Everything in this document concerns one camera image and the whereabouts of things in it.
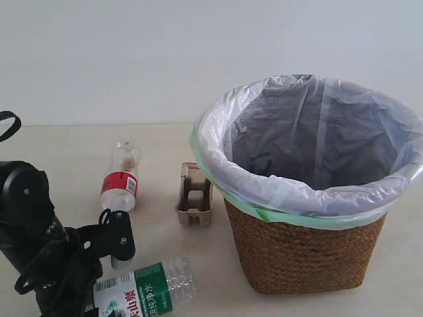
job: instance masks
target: black strap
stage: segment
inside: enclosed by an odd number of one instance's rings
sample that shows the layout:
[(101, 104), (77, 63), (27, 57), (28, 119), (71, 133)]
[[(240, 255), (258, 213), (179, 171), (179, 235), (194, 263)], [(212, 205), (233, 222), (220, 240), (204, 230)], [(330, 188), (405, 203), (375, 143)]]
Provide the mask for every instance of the black strap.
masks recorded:
[(0, 142), (6, 141), (8, 138), (10, 138), (12, 135), (14, 135), (20, 129), (20, 127), (22, 125), (19, 117), (16, 114), (14, 114), (13, 112), (11, 112), (11, 111), (0, 111), (0, 121), (10, 119), (10, 118), (14, 118), (15, 121), (13, 122), (12, 126), (0, 136)]

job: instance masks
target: water bottle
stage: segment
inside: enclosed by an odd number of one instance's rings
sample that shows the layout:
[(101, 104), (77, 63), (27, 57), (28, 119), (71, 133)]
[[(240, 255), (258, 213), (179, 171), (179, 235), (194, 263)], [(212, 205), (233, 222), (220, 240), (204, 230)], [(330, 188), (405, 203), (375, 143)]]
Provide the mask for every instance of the water bottle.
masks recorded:
[(196, 296), (186, 258), (173, 258), (113, 279), (98, 281), (93, 306), (98, 317), (151, 317), (188, 304)]
[(109, 208), (130, 212), (135, 207), (140, 159), (141, 151), (132, 142), (120, 141), (116, 144), (100, 193), (102, 210)]

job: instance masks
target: wicker basket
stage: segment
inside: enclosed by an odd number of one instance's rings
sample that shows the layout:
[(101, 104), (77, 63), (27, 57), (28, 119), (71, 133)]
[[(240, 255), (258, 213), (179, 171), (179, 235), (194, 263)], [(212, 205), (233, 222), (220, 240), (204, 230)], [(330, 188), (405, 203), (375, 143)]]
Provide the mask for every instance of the wicker basket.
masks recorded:
[(267, 223), (225, 204), (242, 269), (256, 291), (269, 295), (360, 286), (386, 217), (354, 229), (319, 230)]

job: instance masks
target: beige table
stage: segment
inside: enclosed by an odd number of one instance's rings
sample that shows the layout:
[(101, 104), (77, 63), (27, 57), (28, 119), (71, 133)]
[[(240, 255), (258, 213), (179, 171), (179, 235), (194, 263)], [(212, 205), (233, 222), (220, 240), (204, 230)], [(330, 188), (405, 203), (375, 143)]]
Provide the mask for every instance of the beige table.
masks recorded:
[[(61, 222), (80, 227), (97, 221), (98, 193), (115, 140), (132, 137), (142, 146), (141, 186), (132, 226), (136, 269), (173, 256), (192, 262), (198, 297), (167, 316), (397, 317), (423, 314), (423, 195), (420, 184), (392, 208), (364, 284), (354, 290), (303, 296), (255, 293), (239, 265), (222, 198), (215, 191), (210, 228), (184, 228), (174, 212), (180, 166), (193, 159), (191, 125), (25, 127), (0, 143), (1, 160), (25, 160), (48, 173)], [(103, 261), (104, 276), (123, 270)], [(38, 317), (34, 293), (13, 290), (18, 277), (0, 254), (0, 316)]]

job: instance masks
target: white plastic bag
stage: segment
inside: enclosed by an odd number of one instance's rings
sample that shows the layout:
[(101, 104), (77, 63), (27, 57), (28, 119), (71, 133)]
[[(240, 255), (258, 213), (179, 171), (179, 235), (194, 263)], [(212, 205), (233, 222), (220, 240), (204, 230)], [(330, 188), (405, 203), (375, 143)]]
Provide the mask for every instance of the white plastic bag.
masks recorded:
[(236, 88), (198, 119), (197, 163), (265, 221), (340, 230), (386, 213), (423, 169), (423, 120), (400, 102), (314, 75)]

